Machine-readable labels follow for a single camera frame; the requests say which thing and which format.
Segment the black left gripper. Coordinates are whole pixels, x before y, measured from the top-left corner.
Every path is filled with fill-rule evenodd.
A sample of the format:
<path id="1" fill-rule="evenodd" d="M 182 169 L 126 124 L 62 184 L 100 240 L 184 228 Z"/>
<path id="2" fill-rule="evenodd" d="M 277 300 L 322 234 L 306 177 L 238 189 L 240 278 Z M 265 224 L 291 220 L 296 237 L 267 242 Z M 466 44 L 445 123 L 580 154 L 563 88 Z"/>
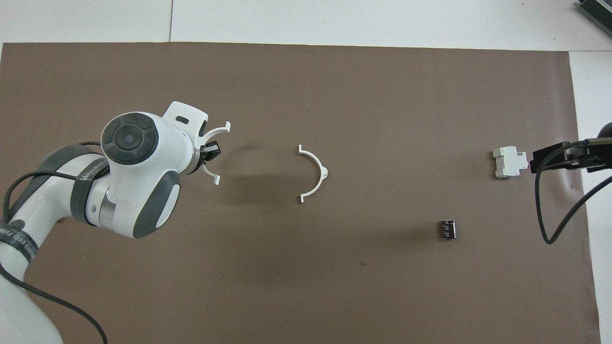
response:
<path id="1" fill-rule="evenodd" d="M 199 153 L 195 170 L 201 168 L 206 162 L 216 158 L 221 154 L 221 149 L 217 141 L 211 140 L 214 136 L 222 133 L 222 128 L 218 127 L 206 131 L 207 120 L 204 120 L 197 130 L 195 148 Z"/>

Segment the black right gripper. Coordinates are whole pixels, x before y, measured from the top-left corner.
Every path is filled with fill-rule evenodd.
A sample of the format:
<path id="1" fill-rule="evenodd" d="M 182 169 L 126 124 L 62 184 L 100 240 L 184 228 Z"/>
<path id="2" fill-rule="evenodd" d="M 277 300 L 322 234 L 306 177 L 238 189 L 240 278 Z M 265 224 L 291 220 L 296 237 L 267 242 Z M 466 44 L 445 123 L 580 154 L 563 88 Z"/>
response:
<path id="1" fill-rule="evenodd" d="M 568 149 L 551 158 L 548 164 L 544 159 L 555 150 L 569 145 L 570 142 L 560 142 L 541 150 L 533 152 L 533 159 L 529 162 L 530 172 L 533 174 L 549 170 L 559 169 L 583 169 L 588 173 L 612 168 L 612 124 L 606 124 L 594 139 L 588 139 L 588 145 L 584 148 L 575 148 L 572 154 Z"/>

